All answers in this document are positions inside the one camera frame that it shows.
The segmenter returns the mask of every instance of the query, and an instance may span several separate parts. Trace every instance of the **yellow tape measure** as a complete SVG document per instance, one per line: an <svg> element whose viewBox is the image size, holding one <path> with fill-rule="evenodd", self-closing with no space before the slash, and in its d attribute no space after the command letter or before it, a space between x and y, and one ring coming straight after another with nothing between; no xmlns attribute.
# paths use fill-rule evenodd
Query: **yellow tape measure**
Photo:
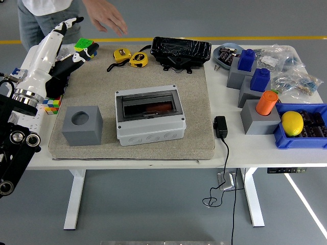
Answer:
<svg viewBox="0 0 327 245"><path fill-rule="evenodd" d="M113 58L117 63L132 58L131 51L127 48L119 48L113 52Z"/></svg>
<svg viewBox="0 0 327 245"><path fill-rule="evenodd" d="M148 64L149 59L146 53L136 52L132 58L129 60L129 63L132 67L144 67Z"/></svg>
<svg viewBox="0 0 327 245"><path fill-rule="evenodd" d="M127 48L119 48L115 50L113 52L113 58L115 59L116 63L111 64L107 68L107 72L111 71L111 69L113 69L115 66L124 66L127 62L129 62L132 67L138 68L146 66L149 62L148 55L146 53L136 52L134 55L132 55L131 51Z"/></svg>

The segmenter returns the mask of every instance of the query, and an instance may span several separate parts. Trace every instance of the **rubik's cube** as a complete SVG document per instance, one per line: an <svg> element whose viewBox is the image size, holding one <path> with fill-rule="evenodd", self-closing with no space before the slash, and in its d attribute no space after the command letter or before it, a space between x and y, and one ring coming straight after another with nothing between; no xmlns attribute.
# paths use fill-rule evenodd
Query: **rubik's cube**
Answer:
<svg viewBox="0 0 327 245"><path fill-rule="evenodd" d="M89 47L93 43L94 41L92 40L86 38L80 38L80 40L78 40L78 42L75 44L74 49L76 50L76 52L79 52L85 49L86 47ZM91 57L88 58L87 60L92 59L95 55L97 55L97 51L95 51L95 53L91 55Z"/></svg>
<svg viewBox="0 0 327 245"><path fill-rule="evenodd" d="M49 115L55 115L58 114L60 105L61 105L61 101L62 101L63 95L52 99L52 98L45 98L45 100L43 101L43 106L45 111L47 112L47 114Z"/></svg>

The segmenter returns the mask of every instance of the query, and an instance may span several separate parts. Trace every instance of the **robotic hand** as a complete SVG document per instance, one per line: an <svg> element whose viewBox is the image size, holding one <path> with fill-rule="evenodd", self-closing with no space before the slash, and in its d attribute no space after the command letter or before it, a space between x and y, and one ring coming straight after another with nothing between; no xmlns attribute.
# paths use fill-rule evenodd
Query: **robotic hand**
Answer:
<svg viewBox="0 0 327 245"><path fill-rule="evenodd" d="M56 62L67 29L83 19L77 17L60 23L37 47L30 49L35 53L32 54L27 75L18 82L15 89L15 80L9 78L0 82L0 86L10 83L13 90L9 97L0 94L0 198L14 191L34 153L41 150L41 139L36 133L8 122L12 112L35 116L37 104L42 103L47 95L45 84L51 82L53 88L60 80L67 79L69 74L83 65L99 47L97 43L93 43L88 48Z"/></svg>

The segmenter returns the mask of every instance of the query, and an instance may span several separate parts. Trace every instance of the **jeans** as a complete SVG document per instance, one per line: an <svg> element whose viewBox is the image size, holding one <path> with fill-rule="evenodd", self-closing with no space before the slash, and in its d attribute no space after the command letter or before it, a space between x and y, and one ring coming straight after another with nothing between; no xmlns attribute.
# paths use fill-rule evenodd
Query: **jeans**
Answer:
<svg viewBox="0 0 327 245"><path fill-rule="evenodd" d="M53 28L79 14L79 1L73 0L69 8L44 16L34 16L22 3L17 0L20 39L24 48L28 51L32 46L38 45ZM62 44L76 43L82 36L81 27L78 23L67 30Z"/></svg>

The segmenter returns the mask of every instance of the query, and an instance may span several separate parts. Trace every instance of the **floor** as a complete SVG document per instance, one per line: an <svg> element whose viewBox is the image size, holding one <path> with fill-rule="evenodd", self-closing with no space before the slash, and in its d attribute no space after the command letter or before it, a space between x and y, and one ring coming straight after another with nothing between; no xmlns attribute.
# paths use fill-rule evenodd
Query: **floor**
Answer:
<svg viewBox="0 0 327 245"><path fill-rule="evenodd" d="M327 81L324 0L111 1L124 16L126 38L211 37L212 44L235 42L293 46L309 74ZM122 43L113 32L99 33L81 5L82 34ZM16 2L0 4L0 72L19 67L26 51L19 40ZM319 89L327 103L327 84ZM88 170L75 231L64 231L73 176L67 170L26 171L15 192L0 200L0 242L9 244L100 244L101 241L231 241L234 193L218 208L202 199L217 186L222 169ZM291 174L323 227L327 227L327 170ZM237 191L234 244L327 244L309 211L283 174L254 174L265 227L253 228L244 190ZM222 192L215 191L220 198Z"/></svg>

